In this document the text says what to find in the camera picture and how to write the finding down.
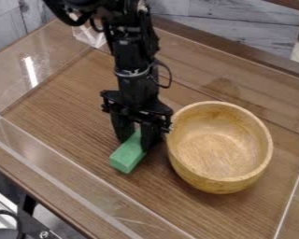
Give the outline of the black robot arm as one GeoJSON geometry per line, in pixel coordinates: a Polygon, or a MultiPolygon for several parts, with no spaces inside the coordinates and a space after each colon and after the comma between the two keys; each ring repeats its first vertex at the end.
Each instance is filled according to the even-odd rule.
{"type": "Polygon", "coordinates": [[[111,115],[116,136],[126,142],[140,131],[140,146],[150,150],[170,131],[173,108],[159,99],[157,35],[151,7],[146,0],[43,0],[59,18],[72,27],[90,24],[103,33],[115,59],[119,88],[100,92],[103,111],[111,115]]]}

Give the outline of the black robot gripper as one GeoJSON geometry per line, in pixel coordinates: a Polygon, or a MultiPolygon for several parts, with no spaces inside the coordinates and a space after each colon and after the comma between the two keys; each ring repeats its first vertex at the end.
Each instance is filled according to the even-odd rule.
{"type": "Polygon", "coordinates": [[[103,111],[111,114],[111,121],[119,141],[128,140],[140,124],[140,145],[148,151],[167,133],[174,110],[159,99],[159,89],[169,89],[159,83],[159,70],[138,72],[115,71],[119,88],[102,91],[103,111]]]}

